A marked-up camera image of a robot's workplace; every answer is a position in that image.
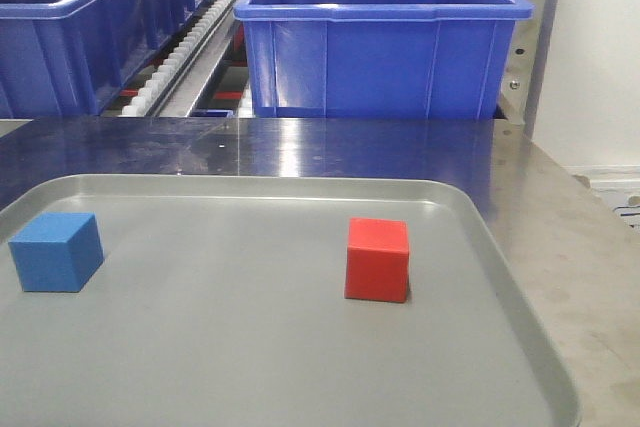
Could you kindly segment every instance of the white wall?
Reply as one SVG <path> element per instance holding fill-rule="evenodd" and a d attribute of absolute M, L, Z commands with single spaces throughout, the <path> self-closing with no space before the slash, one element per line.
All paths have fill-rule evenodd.
<path fill-rule="evenodd" d="M 640 170 L 640 0 L 558 0 L 533 140 L 571 171 Z"/>

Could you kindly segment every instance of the tray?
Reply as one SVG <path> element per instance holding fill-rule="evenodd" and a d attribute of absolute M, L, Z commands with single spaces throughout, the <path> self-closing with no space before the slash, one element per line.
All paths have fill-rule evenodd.
<path fill-rule="evenodd" d="M 23 293 L 7 239 L 95 212 L 78 294 Z M 404 220 L 405 304 L 343 298 L 350 217 Z M 0 212 L 11 426 L 576 426 L 573 384 L 472 202 L 425 181 L 81 175 Z"/>

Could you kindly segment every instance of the red cube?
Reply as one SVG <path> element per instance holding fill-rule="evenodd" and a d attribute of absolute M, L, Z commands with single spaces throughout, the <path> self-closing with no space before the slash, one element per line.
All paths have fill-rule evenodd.
<path fill-rule="evenodd" d="M 407 224 L 395 220 L 351 219 L 344 296 L 404 302 L 408 282 Z"/>

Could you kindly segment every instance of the white roller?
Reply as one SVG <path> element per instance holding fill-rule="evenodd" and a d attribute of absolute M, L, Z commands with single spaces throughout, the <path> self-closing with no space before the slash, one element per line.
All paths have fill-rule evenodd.
<path fill-rule="evenodd" d="M 180 72 L 184 63 L 191 58 L 232 1 L 216 0 L 209 7 L 186 37 L 158 67 L 158 70 L 147 80 L 145 86 L 138 90 L 138 95 L 133 97 L 130 104 L 122 109 L 121 117 L 144 117 L 147 114 L 158 96 L 173 81 L 174 76 Z"/>

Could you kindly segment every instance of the table surface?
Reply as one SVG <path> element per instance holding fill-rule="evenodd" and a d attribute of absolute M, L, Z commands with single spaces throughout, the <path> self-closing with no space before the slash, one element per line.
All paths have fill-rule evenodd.
<path fill-rule="evenodd" d="M 41 119 L 0 138 L 0 208 L 80 173 L 431 179 L 474 200 L 576 381 L 640 423 L 640 237 L 506 121 Z"/>

